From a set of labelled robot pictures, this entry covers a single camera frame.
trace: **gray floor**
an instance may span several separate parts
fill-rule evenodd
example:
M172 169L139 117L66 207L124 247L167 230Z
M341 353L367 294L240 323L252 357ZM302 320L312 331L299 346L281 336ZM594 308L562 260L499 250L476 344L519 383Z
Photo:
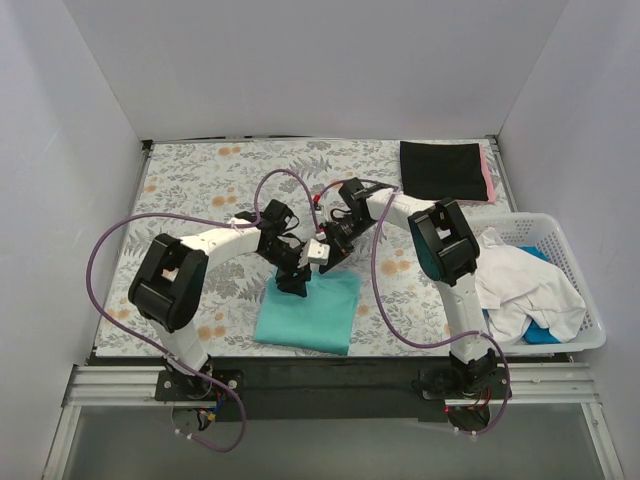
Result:
M222 443L237 428L205 434ZM254 421L221 455L176 436L170 409L84 408L65 478L603 478L579 405L512 405L475 442L450 432L411 420Z

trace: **white cloth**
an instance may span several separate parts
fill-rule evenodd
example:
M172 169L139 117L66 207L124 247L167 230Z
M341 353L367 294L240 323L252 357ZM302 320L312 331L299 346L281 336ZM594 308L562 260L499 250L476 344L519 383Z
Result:
M520 340L532 318L561 342L575 338L587 308L562 270L506 245L495 228L486 229L478 245L476 290L500 344Z

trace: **pink cloth edge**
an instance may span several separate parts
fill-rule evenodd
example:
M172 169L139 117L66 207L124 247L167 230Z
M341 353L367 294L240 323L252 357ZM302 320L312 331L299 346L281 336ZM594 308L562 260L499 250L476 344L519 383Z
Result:
M491 172L487 164L487 157L484 154L484 147L479 143L478 148L480 148L480 170L482 170L484 182L487 184L487 203L496 203L496 189L493 186L493 180L491 180Z

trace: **teal towel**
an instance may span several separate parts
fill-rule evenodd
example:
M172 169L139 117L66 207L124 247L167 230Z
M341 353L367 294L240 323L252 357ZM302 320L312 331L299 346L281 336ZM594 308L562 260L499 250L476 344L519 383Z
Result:
M549 258L538 250L536 247L520 247L520 250L524 250L530 253L534 257L538 257L545 262L549 261ZM524 332L524 340L532 345L544 345L548 343L561 343L556 337L551 335L548 328L540 328L535 320L531 321L529 328Z
M271 278L254 339L346 355L359 297L360 277L351 272L314 272L306 298L281 292Z

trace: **white plastic arm segment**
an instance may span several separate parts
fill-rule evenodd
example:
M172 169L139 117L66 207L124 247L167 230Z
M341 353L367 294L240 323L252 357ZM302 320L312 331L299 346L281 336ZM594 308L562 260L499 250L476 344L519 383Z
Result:
M442 305L452 337L470 330L489 333L476 293L473 274L463 275L453 287L444 282L434 283L442 297ZM451 344L451 353L463 363L484 357L487 349L487 341L479 336L470 335Z
M369 215L380 219L389 202L392 189L379 190L367 199ZM435 202L418 200L408 195L396 195L391 209L385 218L389 222L409 231L408 217L432 207ZM477 330L488 333L487 322L480 307L473 274L459 278L454 287L444 282L434 282L442 297L451 336ZM487 343L479 337L465 337L451 344L451 353L463 363L477 360L487 354Z
M378 220L382 216L382 212L384 212L387 202L389 202L392 191L391 188L386 188L375 192L367 198L367 207L369 208L369 215L371 215L372 219ZM418 200L409 195L399 194L396 195L384 221L409 231L407 218L416 212L421 212L434 205L435 202L430 200Z
M249 222L234 217L230 223L246 225ZM260 243L260 230L256 227L213 228L197 235L182 237L180 241L193 250L206 253L209 256L208 268L213 268L238 255L255 252Z
M232 222L235 222L236 225L249 223L238 218L233 218ZM256 227L240 229L213 228L198 235L182 237L180 240L183 245L193 250L202 250L209 256L207 264L207 270L209 270L238 255L255 252L260 242L260 230ZM199 370L207 361L207 351L198 337L193 321L173 333L167 332L157 322L149 323L155 328L162 344L191 368ZM182 373L190 375L179 365L174 362L171 363Z

